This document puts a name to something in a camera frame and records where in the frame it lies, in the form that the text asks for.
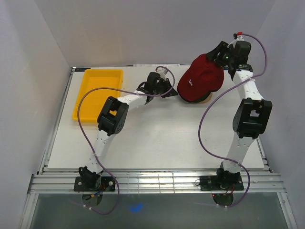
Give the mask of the red baseball cap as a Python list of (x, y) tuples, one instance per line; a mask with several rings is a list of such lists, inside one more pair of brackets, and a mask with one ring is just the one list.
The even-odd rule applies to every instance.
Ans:
[(224, 82), (224, 70), (208, 60), (206, 54), (198, 56), (178, 82), (177, 92), (188, 102), (218, 91)]

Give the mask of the dark green baseball cap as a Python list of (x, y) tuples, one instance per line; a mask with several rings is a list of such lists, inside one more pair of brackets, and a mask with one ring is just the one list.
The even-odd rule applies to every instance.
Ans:
[(193, 101), (192, 103), (193, 103), (193, 104), (199, 104), (199, 103), (200, 103), (202, 100), (204, 100), (207, 96), (202, 97), (202, 98), (199, 98), (199, 99)]

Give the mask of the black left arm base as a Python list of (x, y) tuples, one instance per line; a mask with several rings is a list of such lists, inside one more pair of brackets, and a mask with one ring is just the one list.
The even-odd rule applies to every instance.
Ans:
[(73, 190), (77, 192), (113, 192), (115, 186), (115, 180), (112, 177), (101, 177), (96, 187), (89, 187), (81, 177), (76, 177)]

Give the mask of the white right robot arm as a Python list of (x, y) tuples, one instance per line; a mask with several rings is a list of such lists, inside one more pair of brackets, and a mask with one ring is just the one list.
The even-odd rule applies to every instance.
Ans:
[(251, 144), (265, 132), (272, 102), (265, 100), (254, 82), (253, 69), (247, 63), (251, 44), (236, 40), (234, 44), (220, 42), (207, 53), (207, 58), (227, 67), (233, 83), (238, 86), (240, 105), (233, 118), (234, 137), (228, 154), (214, 176), (201, 176), (202, 190), (243, 190), (241, 167)]

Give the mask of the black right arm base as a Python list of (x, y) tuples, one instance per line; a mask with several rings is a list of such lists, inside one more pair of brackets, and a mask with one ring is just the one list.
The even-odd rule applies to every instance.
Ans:
[(200, 187), (201, 191), (227, 191), (233, 188), (237, 191), (244, 190), (241, 177), (237, 181), (221, 181), (216, 176), (200, 176), (194, 184)]

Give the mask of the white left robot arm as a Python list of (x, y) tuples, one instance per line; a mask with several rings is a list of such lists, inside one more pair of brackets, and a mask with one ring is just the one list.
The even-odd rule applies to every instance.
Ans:
[(97, 118), (98, 133), (95, 144), (93, 145), (88, 137), (85, 137), (92, 149), (92, 155), (86, 166), (79, 168), (81, 182), (89, 190), (94, 191), (101, 186), (101, 173), (104, 170), (102, 159), (107, 155), (114, 137), (122, 131), (128, 112), (148, 104), (155, 97), (166, 98), (178, 95), (173, 88), (174, 84), (166, 77), (167, 73), (171, 71), (166, 67), (158, 66), (134, 92), (128, 92), (124, 97), (110, 96), (106, 99)]

